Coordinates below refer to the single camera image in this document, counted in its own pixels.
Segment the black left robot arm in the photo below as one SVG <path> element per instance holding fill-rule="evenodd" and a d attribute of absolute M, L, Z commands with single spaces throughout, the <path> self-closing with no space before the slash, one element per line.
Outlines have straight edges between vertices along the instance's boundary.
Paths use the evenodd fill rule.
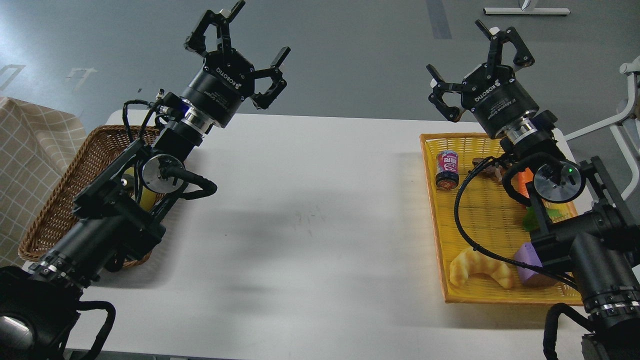
<path fill-rule="evenodd" d="M 207 10 L 183 44 L 203 63 L 182 95 L 159 92 L 137 134 L 122 119 L 130 144 L 73 203 L 76 223 L 28 270 L 1 269 L 1 358 L 62 360 L 82 312 L 103 310 L 106 319 L 85 360 L 102 351 L 114 327 L 109 301 L 82 301 L 103 269 L 141 260 L 166 233 L 162 224 L 179 199 L 212 196 L 217 185 L 186 169 L 185 160 L 214 128 L 224 128 L 246 100 L 267 109 L 286 88 L 283 47 L 270 66 L 256 69 L 232 45 L 230 25 L 246 2 L 231 10 Z"/>

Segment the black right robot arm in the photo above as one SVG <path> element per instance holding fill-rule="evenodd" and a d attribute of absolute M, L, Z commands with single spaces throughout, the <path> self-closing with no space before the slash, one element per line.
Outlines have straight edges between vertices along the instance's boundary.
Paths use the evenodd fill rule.
<path fill-rule="evenodd" d="M 537 272 L 579 292 L 587 316 L 566 303 L 546 314 L 542 352 L 557 359 L 560 315 L 585 328 L 585 360 L 639 358 L 639 225 L 601 158 L 576 164 L 558 147 L 557 117 L 539 105 L 515 74 L 535 63 L 514 27 L 476 26 L 489 39 L 487 60 L 461 83 L 446 82 L 432 64 L 429 101 L 450 122 L 471 112 L 503 154 L 483 158 L 462 181 L 453 205 L 459 234 L 471 250 L 503 264 Z M 464 230 L 460 203 L 466 187 L 487 167 L 505 168 L 502 187 L 517 203 L 533 210 L 538 227 L 530 242 L 541 264 L 527 264 L 484 248 Z"/>

